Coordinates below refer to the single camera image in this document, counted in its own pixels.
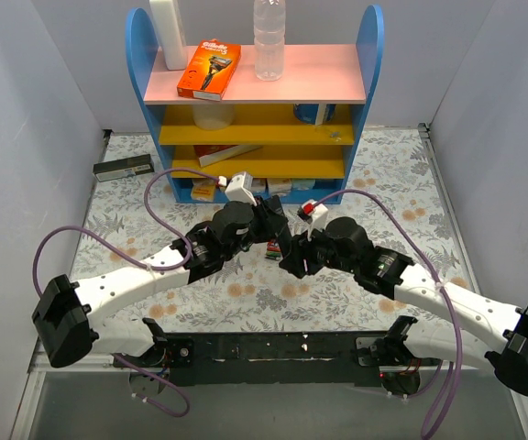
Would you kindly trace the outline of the black tv remote control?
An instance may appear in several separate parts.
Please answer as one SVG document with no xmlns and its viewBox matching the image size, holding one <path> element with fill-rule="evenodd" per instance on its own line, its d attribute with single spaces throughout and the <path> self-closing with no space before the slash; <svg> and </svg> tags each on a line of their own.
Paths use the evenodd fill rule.
<svg viewBox="0 0 528 440">
<path fill-rule="evenodd" d="M 285 220 L 276 226 L 276 242 L 283 258 L 288 257 L 292 250 L 292 233 Z"/>
</svg>

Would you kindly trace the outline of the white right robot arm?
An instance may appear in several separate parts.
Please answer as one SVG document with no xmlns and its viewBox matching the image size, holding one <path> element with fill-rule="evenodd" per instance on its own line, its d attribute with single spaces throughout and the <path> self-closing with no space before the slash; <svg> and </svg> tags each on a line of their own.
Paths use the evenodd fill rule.
<svg viewBox="0 0 528 440">
<path fill-rule="evenodd" d="M 453 360 L 491 368 L 503 385 L 528 397 L 528 304 L 496 302 L 443 283 L 411 258 L 374 245 L 349 217 L 297 236 L 283 230 L 277 242 L 280 267 L 299 279 L 322 268 L 341 270 L 368 292 L 447 320 Z"/>
</svg>

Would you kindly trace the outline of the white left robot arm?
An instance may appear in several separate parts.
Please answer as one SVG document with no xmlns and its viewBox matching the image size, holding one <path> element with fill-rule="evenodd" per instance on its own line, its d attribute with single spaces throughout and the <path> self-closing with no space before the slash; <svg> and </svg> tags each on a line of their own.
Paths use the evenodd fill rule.
<svg viewBox="0 0 528 440">
<path fill-rule="evenodd" d="M 166 337 L 148 318 L 118 323 L 112 315 L 158 292 L 190 285 L 220 271 L 252 245 L 291 237 L 277 196 L 256 204 L 229 202 L 208 222 L 191 229 L 138 267 L 71 281 L 51 280 L 32 314 L 54 368 L 68 367 L 91 353 L 137 358 L 148 367 L 165 357 Z"/>
</svg>

